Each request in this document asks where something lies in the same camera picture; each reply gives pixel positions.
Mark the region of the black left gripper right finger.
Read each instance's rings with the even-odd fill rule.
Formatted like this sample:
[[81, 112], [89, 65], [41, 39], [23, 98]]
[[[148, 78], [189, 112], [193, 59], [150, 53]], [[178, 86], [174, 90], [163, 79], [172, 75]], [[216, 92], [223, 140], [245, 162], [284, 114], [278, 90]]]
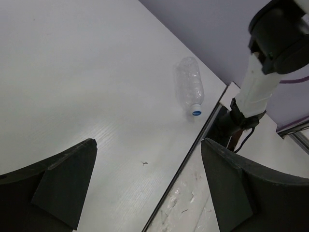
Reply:
[[309, 180], [242, 157], [211, 139], [201, 156], [219, 230], [307, 232]]

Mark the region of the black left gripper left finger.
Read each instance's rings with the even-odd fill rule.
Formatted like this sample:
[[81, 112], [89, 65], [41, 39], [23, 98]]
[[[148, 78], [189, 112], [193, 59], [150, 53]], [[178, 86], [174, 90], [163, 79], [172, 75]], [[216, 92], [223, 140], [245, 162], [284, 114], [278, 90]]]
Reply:
[[2, 232], [77, 230], [97, 156], [97, 142], [73, 147], [0, 176]]

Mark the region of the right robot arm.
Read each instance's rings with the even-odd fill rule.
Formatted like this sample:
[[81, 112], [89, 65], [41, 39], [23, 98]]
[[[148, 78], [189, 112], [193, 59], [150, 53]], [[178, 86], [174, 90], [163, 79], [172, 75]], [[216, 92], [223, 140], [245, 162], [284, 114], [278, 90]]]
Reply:
[[231, 111], [217, 121], [222, 135], [258, 125], [281, 79], [309, 63], [307, 0], [272, 0], [249, 24], [249, 64]]

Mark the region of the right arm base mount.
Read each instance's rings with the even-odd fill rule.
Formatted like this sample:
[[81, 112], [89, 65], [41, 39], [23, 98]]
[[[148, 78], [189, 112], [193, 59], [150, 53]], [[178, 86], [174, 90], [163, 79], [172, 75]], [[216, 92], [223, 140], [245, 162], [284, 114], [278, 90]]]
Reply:
[[254, 130], [259, 120], [259, 116], [246, 118], [235, 104], [231, 106], [231, 110], [223, 106], [215, 116], [206, 138], [234, 151], [236, 142], [243, 131]]

